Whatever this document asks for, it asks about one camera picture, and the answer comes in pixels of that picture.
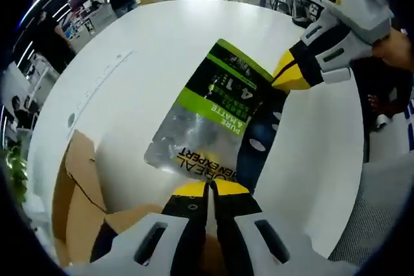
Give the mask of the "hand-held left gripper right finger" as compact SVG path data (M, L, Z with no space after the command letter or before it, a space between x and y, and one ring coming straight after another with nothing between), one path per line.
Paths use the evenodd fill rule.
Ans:
M217 239L229 275L354 275L356 267L333 262L311 239L276 215L265 213L248 189L214 180Z

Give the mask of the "person's right hand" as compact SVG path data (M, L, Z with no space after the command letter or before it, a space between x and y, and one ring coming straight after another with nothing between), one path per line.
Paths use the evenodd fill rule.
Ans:
M372 54L392 67L413 72L413 44L407 34L394 28L387 37L373 45Z

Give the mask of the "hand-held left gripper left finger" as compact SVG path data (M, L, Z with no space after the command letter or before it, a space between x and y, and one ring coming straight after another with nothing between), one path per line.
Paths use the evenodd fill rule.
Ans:
M208 213L208 184L177 188L161 213L148 213L112 235L99 237L88 263L65 268L67 275L198 275Z

